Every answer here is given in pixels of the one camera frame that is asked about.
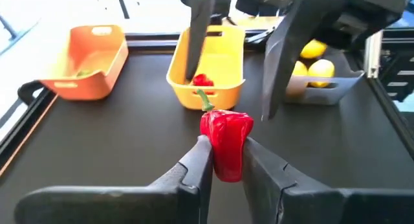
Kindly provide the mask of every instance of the black table surface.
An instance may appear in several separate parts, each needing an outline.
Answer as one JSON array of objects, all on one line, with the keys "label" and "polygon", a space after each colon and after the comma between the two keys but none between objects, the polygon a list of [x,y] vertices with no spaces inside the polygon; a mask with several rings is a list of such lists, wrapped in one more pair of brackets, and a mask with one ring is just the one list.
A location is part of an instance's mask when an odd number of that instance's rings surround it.
[{"label": "black table surface", "polygon": [[[58,98],[0,184],[0,223],[18,199],[51,185],[145,186],[196,142],[200,111],[166,82],[171,55],[134,54],[104,100]],[[245,55],[236,111],[255,119],[256,141],[332,187],[414,188],[414,162],[366,80],[337,106],[284,105],[261,122],[263,56]],[[241,183],[213,182],[209,223],[250,223]]]}]

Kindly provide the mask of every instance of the bell pepper stem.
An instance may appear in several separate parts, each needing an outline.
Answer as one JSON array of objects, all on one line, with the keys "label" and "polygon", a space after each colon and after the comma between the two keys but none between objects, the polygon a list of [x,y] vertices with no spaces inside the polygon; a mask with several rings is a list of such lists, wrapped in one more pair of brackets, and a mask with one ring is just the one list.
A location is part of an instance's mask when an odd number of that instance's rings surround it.
[{"label": "bell pepper stem", "polygon": [[212,109],[214,109],[214,105],[210,103],[206,93],[202,89],[198,89],[197,94],[201,96],[201,100],[202,100],[201,109],[203,111],[211,111]]}]

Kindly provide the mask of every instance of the red bell pepper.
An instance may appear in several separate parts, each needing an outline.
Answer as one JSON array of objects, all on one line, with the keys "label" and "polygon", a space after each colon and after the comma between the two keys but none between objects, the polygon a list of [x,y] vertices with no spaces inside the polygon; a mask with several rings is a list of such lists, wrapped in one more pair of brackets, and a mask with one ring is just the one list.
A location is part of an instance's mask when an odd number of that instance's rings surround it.
[{"label": "red bell pepper", "polygon": [[203,100],[203,110],[208,111],[201,117],[200,131],[206,135],[213,146],[214,171],[224,182],[241,180],[243,144],[253,128],[254,120],[247,113],[214,110],[207,96],[197,91]]},{"label": "red bell pepper", "polygon": [[205,74],[199,74],[193,78],[193,85],[214,86],[214,82],[207,78]]}]

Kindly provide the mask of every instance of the yellow fruit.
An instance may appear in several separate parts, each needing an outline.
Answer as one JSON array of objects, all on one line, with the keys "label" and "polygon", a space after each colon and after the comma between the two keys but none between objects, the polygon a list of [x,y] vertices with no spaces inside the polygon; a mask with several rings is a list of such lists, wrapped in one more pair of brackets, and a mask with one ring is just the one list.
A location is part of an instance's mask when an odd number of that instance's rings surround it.
[{"label": "yellow fruit", "polygon": [[286,87],[286,95],[298,96],[305,92],[308,83],[303,77],[306,76],[307,73],[308,70],[306,66],[302,62],[296,62],[292,78],[290,78],[289,84]]},{"label": "yellow fruit", "polygon": [[318,56],[322,56],[325,52],[327,45],[321,43],[315,39],[312,39],[306,46],[302,49],[300,56],[306,59],[317,58]]},{"label": "yellow fruit", "polygon": [[[335,75],[335,65],[329,60],[318,60],[313,63],[308,70],[308,76],[332,78]],[[329,85],[329,82],[311,82],[311,86],[323,88]]]}]

